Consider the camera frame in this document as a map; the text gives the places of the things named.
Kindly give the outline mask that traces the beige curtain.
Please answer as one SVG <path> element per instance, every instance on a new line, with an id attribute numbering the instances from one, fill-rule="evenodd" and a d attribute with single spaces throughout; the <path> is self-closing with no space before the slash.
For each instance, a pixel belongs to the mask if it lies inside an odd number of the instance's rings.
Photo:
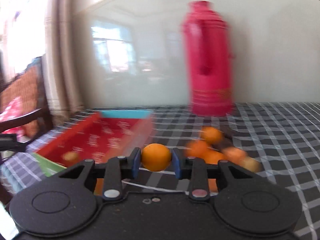
<path id="1" fill-rule="evenodd" d="M 72 0 L 49 0 L 45 30 L 47 100 L 53 124 L 61 125 L 84 107 L 74 62 Z"/>

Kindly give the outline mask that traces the black white checkered tablecloth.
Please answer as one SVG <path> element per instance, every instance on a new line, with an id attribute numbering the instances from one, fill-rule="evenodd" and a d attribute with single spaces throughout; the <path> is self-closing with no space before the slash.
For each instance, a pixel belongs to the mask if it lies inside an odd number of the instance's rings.
<path id="1" fill-rule="evenodd" d="M 88 109 L 43 135 L 1 166 L 2 182 L 11 193 L 39 182 L 44 173 L 31 150 L 39 150 L 62 135 L 73 124 L 95 111 Z M 301 239 L 319 239 L 319 104 L 318 103 L 237 103 L 233 115 L 203 118 L 188 112 L 185 106 L 153 107 L 152 142 L 168 148 L 186 148 L 199 137 L 202 125 L 227 126 L 234 131 L 233 145 L 259 161 L 258 174 L 273 183 L 298 193 L 303 213 L 295 233 Z M 187 180 L 174 178 L 172 168 L 151 173 L 142 168 L 139 176 L 124 183 L 133 192 L 186 191 Z"/>

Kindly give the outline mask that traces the red thermos flask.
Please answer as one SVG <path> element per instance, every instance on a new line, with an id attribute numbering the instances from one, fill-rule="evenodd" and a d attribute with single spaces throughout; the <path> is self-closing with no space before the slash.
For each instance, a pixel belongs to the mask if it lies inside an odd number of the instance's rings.
<path id="1" fill-rule="evenodd" d="M 190 109 L 201 116 L 231 112 L 232 64 L 228 24 L 208 1 L 193 1 L 182 23 Z"/>

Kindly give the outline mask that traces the red cardboard box tray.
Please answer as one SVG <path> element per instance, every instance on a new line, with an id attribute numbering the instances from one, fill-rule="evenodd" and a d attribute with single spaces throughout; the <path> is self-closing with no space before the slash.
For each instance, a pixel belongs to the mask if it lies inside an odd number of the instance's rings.
<path id="1" fill-rule="evenodd" d="M 77 152 L 78 162 L 92 159 L 105 163 L 113 157 L 130 155 L 136 147 L 142 148 L 152 132 L 151 111 L 93 111 L 54 135 L 33 155 L 49 177 L 76 164 L 63 161 L 66 152 Z"/>

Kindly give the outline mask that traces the orange mandarin inside box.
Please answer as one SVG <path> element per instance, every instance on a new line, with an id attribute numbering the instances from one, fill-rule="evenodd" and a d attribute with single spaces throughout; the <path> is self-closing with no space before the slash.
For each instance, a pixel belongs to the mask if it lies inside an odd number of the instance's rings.
<path id="1" fill-rule="evenodd" d="M 62 159 L 65 163 L 77 163 L 79 161 L 79 154 L 69 151 L 62 155 Z"/>

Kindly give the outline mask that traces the orange mandarin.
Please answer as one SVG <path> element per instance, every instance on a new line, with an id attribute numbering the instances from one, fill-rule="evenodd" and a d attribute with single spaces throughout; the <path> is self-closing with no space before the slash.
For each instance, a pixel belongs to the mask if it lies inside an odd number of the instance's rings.
<path id="1" fill-rule="evenodd" d="M 204 154 L 204 161 L 207 164 L 217 165 L 218 161 L 225 160 L 226 156 L 223 153 L 217 152 L 215 150 L 208 150 Z M 218 192 L 216 179 L 208 179 L 210 192 Z"/>
<path id="2" fill-rule="evenodd" d="M 231 161 L 239 166 L 247 157 L 247 153 L 244 150 L 233 147 L 233 146 L 222 149 L 221 153 L 225 155 L 228 161 Z"/>
<path id="3" fill-rule="evenodd" d="M 77 163 L 79 161 L 79 154 L 69 151 L 62 155 L 62 159 L 65 163 Z"/>
<path id="4" fill-rule="evenodd" d="M 200 137 L 209 144 L 218 144 L 223 138 L 223 133 L 211 126 L 203 126 L 200 132 Z"/>
<path id="5" fill-rule="evenodd" d="M 149 171 L 163 171 L 170 162 L 171 152 L 162 144 L 149 144 L 142 149 L 141 163 Z"/>
<path id="6" fill-rule="evenodd" d="M 204 140 L 191 140 L 189 141 L 184 150 L 186 157 L 204 158 L 207 151 L 210 150 L 210 145 Z"/>

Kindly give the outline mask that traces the pink plastic bag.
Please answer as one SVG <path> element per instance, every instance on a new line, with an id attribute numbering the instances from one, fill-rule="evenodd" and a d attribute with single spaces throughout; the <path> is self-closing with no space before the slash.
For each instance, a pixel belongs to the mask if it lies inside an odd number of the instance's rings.
<path id="1" fill-rule="evenodd" d="M 18 96 L 14 98 L 5 110 L 1 113 L 1 122 L 8 121 L 22 115 L 22 101 L 21 97 Z M 22 126 L 14 127 L 11 129 L 6 129 L 3 134 L 16 134 L 18 138 L 24 136 L 24 129 Z"/>

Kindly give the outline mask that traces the yellowish fruit far right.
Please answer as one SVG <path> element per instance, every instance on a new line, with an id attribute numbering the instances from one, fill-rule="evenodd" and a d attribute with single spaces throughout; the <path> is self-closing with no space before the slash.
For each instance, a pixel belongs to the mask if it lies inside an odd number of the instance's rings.
<path id="1" fill-rule="evenodd" d="M 261 163 L 251 157 L 245 157 L 240 162 L 240 166 L 253 172 L 257 173 L 261 171 Z"/>

